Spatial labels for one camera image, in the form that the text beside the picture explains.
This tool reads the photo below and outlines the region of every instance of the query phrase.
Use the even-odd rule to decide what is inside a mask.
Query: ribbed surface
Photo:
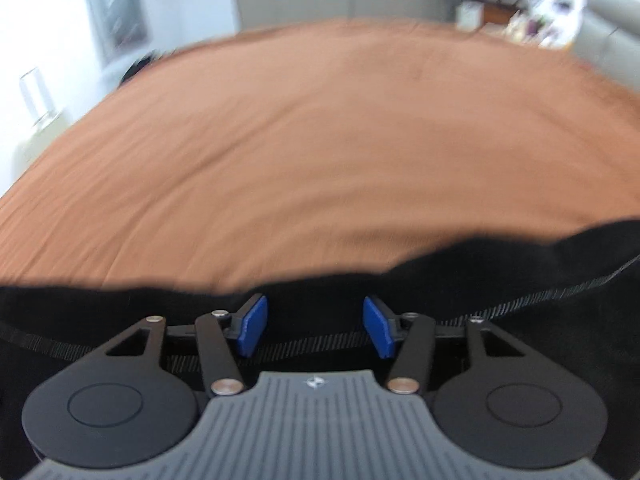
[[[587,460],[543,472],[487,464],[450,443],[423,401],[380,388],[369,371],[264,373],[212,400],[196,429],[155,460],[121,470],[44,462],[28,480],[606,480]]]

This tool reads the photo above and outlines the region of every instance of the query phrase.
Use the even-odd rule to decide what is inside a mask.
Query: blue rubber pad
[[[254,353],[260,336],[267,326],[268,313],[267,298],[263,296],[242,318],[242,328],[236,340],[236,349],[242,357],[251,357]]]
[[[396,342],[391,337],[388,320],[370,298],[364,299],[362,322],[381,359],[396,355]]]

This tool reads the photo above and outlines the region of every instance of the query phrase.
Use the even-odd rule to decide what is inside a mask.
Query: bed
[[[345,21],[143,70],[0,202],[0,280],[226,292],[640,212],[640,97],[566,52]]]

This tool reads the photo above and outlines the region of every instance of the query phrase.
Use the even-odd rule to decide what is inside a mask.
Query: black fabric
[[[446,322],[529,294],[560,290],[553,301],[529,302],[495,322],[598,390],[610,422],[596,462],[615,478],[629,478],[640,468],[639,254],[640,221],[625,221],[548,246],[474,238],[381,275],[271,283],[255,289],[270,302],[261,347],[357,332],[362,299],[370,294],[396,312],[421,312]],[[6,286],[0,288],[0,322],[23,334],[92,348],[145,316],[159,314],[170,325],[189,324],[211,310],[234,311],[253,292],[212,296],[157,288]],[[0,476],[12,480],[36,463],[22,435],[21,406],[37,384],[69,361],[65,355],[47,355],[48,342],[38,346],[31,339],[24,348],[24,336],[7,342],[3,333],[10,332],[0,330]],[[388,363],[379,361],[365,341],[341,351],[246,363],[242,370],[251,381],[264,369],[356,368],[372,368],[383,377]],[[193,369],[178,376],[202,387]]]

